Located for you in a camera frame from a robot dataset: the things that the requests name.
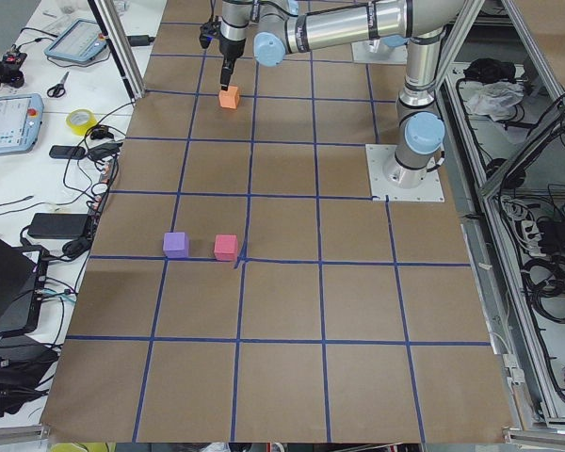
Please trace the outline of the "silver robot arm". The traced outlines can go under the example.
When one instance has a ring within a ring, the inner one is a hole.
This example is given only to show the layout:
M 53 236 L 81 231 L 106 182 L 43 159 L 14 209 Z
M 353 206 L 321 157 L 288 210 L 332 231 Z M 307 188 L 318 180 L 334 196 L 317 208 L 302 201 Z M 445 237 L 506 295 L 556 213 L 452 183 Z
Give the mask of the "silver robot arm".
M 208 21 L 200 27 L 199 43 L 206 50 L 212 42 L 218 41 L 222 55 L 220 89 L 229 90 L 235 63 L 245 52 L 251 23 L 262 27 L 274 19 L 285 22 L 298 16 L 297 1 L 223 1 L 219 16 L 215 14 L 215 6 L 212 5 Z
M 299 13 L 283 1 L 256 1 L 250 7 L 250 19 L 258 25 L 254 55 L 260 64 L 276 66 L 290 54 L 391 37 L 406 40 L 406 72 L 397 99 L 401 137 L 382 171 L 391 185 L 415 188 L 437 169 L 429 160 L 445 134 L 432 111 L 444 31 L 468 8 L 466 1 L 367 1 Z

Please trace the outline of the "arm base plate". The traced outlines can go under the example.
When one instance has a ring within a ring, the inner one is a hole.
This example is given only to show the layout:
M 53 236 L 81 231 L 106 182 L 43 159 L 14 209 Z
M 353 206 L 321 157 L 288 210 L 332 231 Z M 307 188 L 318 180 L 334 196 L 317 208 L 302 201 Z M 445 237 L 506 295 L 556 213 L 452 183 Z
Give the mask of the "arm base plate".
M 430 158 L 424 169 L 405 169 L 396 161 L 396 145 L 365 146 L 370 196 L 375 202 L 444 202 L 439 171 Z
M 359 41 L 351 44 L 353 61 L 362 64 L 405 65 L 407 45 L 390 47 L 382 40 Z

